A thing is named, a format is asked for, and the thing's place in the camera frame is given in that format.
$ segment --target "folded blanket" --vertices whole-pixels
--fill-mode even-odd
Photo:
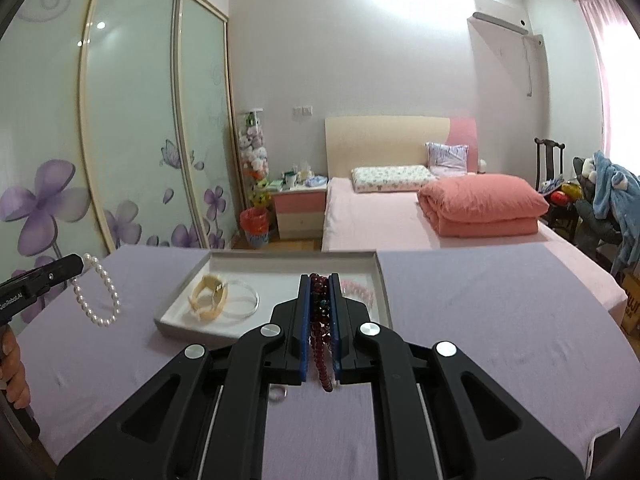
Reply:
[[[525,180],[468,174],[427,183],[418,203],[441,236],[500,237],[538,232],[548,203]]]

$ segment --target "white tray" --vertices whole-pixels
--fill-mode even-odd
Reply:
[[[373,290],[369,317],[391,326],[385,284],[375,252],[212,251],[191,270],[173,297],[158,309],[154,320],[158,330],[167,336],[211,349],[221,348],[234,343],[245,332],[268,323],[275,305],[297,298],[300,275],[312,272],[323,276],[337,272],[341,279],[353,280]],[[258,311],[245,319],[226,316],[225,312],[248,312],[255,304],[247,290],[230,285],[222,314],[214,321],[199,321],[191,312],[188,297],[203,275],[209,273],[220,276],[223,281],[240,280],[251,285],[260,296]]]

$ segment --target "human hand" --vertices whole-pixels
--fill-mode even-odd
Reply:
[[[31,402],[31,393],[27,385],[24,365],[20,361],[20,347],[11,327],[6,327],[1,343],[4,357],[0,362],[0,379],[7,383],[6,400],[20,410],[26,408]]]

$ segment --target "air conditioner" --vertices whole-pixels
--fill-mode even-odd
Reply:
[[[472,17],[483,22],[493,23],[526,36],[530,33],[527,13],[514,9],[495,0],[474,0],[476,11]]]

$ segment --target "pink bed sheet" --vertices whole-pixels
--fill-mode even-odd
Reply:
[[[617,323],[626,305],[613,277],[559,235],[539,223],[534,235],[440,238],[424,217],[415,192],[356,193],[348,178],[329,182],[323,251],[429,251],[541,242],[591,291]]]

